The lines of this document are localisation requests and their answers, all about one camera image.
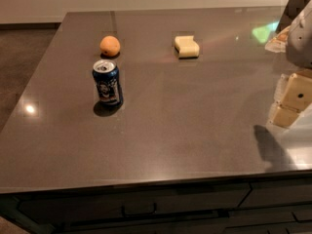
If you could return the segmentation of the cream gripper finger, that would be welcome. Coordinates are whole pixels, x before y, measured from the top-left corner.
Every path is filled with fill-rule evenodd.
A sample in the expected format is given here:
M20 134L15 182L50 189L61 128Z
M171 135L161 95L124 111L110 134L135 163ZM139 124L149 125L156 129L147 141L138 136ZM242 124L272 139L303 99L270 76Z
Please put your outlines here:
M269 122L282 128L289 128L312 103L312 71L289 76L282 99L274 100L269 112Z
M274 100L275 101L280 101L282 99L283 94L284 94L286 87L288 85L289 78L290 78L290 76L286 75L286 74L282 74L280 76L280 79L277 82L275 93L274 93Z

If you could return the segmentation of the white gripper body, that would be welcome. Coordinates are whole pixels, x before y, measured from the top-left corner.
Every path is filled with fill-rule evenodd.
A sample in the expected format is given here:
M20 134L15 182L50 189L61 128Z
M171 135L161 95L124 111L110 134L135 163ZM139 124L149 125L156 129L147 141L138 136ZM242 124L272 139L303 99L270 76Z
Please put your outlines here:
M312 1L292 21L286 56L297 66L312 68Z

